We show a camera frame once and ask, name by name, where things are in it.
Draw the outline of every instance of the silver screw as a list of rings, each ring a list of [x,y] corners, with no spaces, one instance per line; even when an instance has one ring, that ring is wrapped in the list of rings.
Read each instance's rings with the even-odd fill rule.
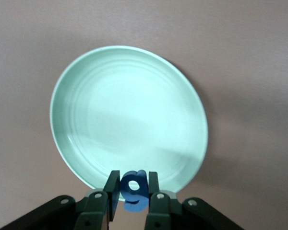
[[[96,193],[94,197],[95,198],[100,198],[100,197],[102,197],[102,194],[101,193]]]
[[[68,199],[62,199],[61,204],[64,205],[64,204],[68,203],[68,201],[69,201]]]
[[[188,201],[188,204],[189,204],[190,206],[197,206],[197,202],[196,202],[195,200],[189,200],[189,201]]]
[[[158,198],[158,199],[163,199],[163,198],[164,198],[164,195],[163,195],[162,193],[159,193],[159,194],[157,194],[157,198]]]

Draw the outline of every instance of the brown surface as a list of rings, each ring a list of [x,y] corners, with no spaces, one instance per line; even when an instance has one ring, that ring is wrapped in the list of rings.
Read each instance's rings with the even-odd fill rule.
[[[52,139],[64,68],[107,45],[168,59],[199,92],[207,156],[179,199],[198,196],[246,229],[288,230],[288,0],[0,1],[0,227],[88,187]],[[119,205],[111,230],[144,229]]]

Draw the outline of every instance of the blue number eight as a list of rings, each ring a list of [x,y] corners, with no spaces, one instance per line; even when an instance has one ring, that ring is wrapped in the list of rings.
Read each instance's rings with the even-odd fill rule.
[[[138,190],[129,187],[130,181],[139,184]],[[124,209],[129,212],[140,212],[148,205],[148,183],[144,170],[129,171],[125,173],[120,181],[120,193],[125,198]]]

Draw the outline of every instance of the mint green plate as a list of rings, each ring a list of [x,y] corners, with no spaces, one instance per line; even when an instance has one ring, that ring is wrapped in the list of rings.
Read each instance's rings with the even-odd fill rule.
[[[160,189],[177,192],[199,170],[208,140],[203,105],[185,76],[130,46],[71,63],[55,86],[50,124],[66,164],[91,188],[103,188],[112,170],[143,169],[158,172]]]

